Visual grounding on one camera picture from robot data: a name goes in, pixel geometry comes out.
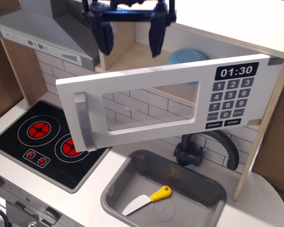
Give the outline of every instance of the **wooden side panel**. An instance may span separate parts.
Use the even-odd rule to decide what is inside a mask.
[[[0,0],[0,12],[18,6],[18,0]],[[0,42],[0,117],[22,98],[21,90]]]
[[[268,124],[269,124],[270,119],[271,119],[271,117],[273,115],[274,109],[276,107],[276,104],[278,102],[278,99],[280,97],[280,94],[282,92],[283,87],[284,87],[284,64],[283,64],[282,70],[280,72],[280,76],[278,78],[278,81],[276,83],[275,89],[274,89],[274,91],[273,91],[273,93],[272,93],[272,95],[270,97],[269,103],[267,105],[267,109],[266,109],[266,111],[264,113],[264,116],[263,116],[261,125],[259,127],[259,131],[257,133],[255,142],[254,142],[254,144],[252,146],[250,155],[249,155],[248,160],[247,160],[247,162],[245,164],[242,176],[240,178],[238,187],[237,187],[235,195],[233,197],[234,201],[237,201],[237,199],[239,197],[239,194],[240,194],[240,192],[242,190],[242,187],[244,185],[244,182],[246,180],[248,171],[249,171],[250,166],[252,164],[252,161],[253,161],[253,159],[254,159],[254,157],[256,155],[257,149],[260,146],[262,137],[263,137],[263,135],[265,134],[265,132],[267,130]]]
[[[267,179],[284,201],[284,89],[252,171]]]
[[[46,91],[46,85],[34,50],[1,39],[4,50],[28,105]]]

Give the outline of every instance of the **microwave door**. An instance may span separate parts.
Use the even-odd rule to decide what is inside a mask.
[[[93,151],[259,122],[282,66],[269,61],[256,54],[58,79],[56,85],[76,150]],[[186,96],[176,98],[169,89]]]

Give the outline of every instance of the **microwave keypad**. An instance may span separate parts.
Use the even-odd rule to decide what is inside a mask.
[[[205,128],[240,124],[241,118],[229,118],[243,116],[253,82],[254,77],[215,82],[207,115],[207,120],[210,122],[206,124]]]

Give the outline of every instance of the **faucet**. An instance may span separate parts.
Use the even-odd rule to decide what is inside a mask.
[[[214,130],[204,131],[198,134],[205,134],[219,141],[225,147],[228,153],[229,159],[227,162],[227,168],[230,170],[235,170],[238,168],[238,149],[233,141],[224,132],[222,132],[221,130]],[[177,144],[175,148],[174,156],[177,157],[177,162],[182,166],[187,166],[189,164],[199,166],[203,158],[203,147],[197,149],[190,142],[193,135],[195,135],[195,133],[182,135],[181,142]]]

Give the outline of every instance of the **microwave handle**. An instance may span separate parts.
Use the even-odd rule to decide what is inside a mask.
[[[79,120],[79,126],[86,150],[95,151],[97,150],[97,147],[95,145],[93,131],[89,121],[89,112],[87,108],[85,92],[75,93],[74,100],[77,111],[77,117]]]

